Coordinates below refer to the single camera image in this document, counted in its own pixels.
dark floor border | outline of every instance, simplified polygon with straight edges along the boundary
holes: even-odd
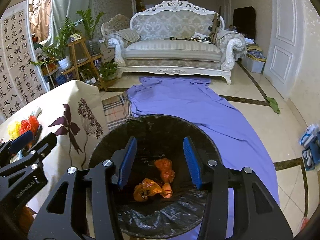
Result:
[[[123,93],[127,90],[128,88],[108,88],[108,92]],[[269,103],[265,101],[248,99],[248,98],[231,97],[231,96],[225,96],[225,95],[219,95],[219,96],[222,98],[225,98],[229,102],[239,102],[239,103],[247,103],[247,104],[259,105],[259,106],[269,106]]]
[[[276,162],[273,163],[276,171],[285,170],[288,168],[300,166],[302,171],[302,177],[303,177],[303,184],[304,184],[304,196],[305,196],[305,206],[304,206],[304,216],[308,216],[308,206],[309,206],[309,194],[308,194],[308,182],[307,182],[307,173],[306,169],[304,167],[303,159],[297,158],[293,160],[288,161],[282,161],[282,162]]]
[[[224,96],[224,95],[219,95],[219,97],[225,98],[227,101],[230,101],[230,102],[247,103],[247,104],[259,105],[259,106],[269,106],[268,102],[255,100],[255,99],[238,98],[238,97],[231,97],[231,96]]]
[[[256,88],[259,90],[259,92],[260,92],[260,94],[263,96],[264,100],[265,100],[266,102],[268,102],[268,101],[267,101],[267,95],[266,95],[266,93],[262,90],[262,88],[261,88],[260,85],[257,83],[257,81],[253,78],[253,76],[249,73],[249,71],[241,64],[241,61],[240,61],[240,60],[238,60],[237,63],[238,63],[238,65],[242,68],[242,70],[247,74],[247,76],[251,79],[252,83],[253,83],[253,84],[256,86]]]

purple bedsheet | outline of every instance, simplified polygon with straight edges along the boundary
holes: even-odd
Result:
[[[258,135],[246,118],[209,88],[208,78],[141,77],[128,90],[134,116],[167,114],[186,119],[206,132],[217,145],[223,165],[251,167],[279,203],[276,170]],[[233,190],[229,189],[226,237],[233,231]],[[197,239],[200,225],[172,239]]]

carved sofa backrest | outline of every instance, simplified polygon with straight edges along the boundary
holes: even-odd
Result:
[[[216,12],[187,1],[164,1],[144,12],[135,14],[130,28],[141,34],[141,40],[169,37],[190,38],[195,32],[210,35],[208,30]],[[224,29],[224,20],[220,17]]]

tile floor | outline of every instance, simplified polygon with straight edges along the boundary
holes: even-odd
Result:
[[[250,73],[267,96],[275,98],[281,114],[276,114],[271,107],[249,103],[230,102],[246,117],[257,132],[274,163],[301,157],[301,146],[297,143],[305,127],[301,126],[287,103],[276,89],[261,74]],[[124,74],[112,87],[129,88],[140,84],[139,77],[144,73]],[[217,94],[264,101],[263,96],[243,71],[236,64],[232,71],[232,84],[227,85],[223,78],[213,77],[210,88]],[[101,92],[101,99],[107,99],[121,92]],[[315,171],[306,172],[308,195],[305,196],[305,185],[302,167],[299,165],[276,172],[280,197],[280,208],[283,211],[294,235],[299,232],[302,218],[310,218],[319,204],[319,182]]]

storage box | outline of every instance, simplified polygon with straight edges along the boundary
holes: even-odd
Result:
[[[242,57],[242,65],[249,71],[253,73],[261,73],[264,62],[258,61],[258,60],[253,60],[249,58],[247,55],[243,55]]]

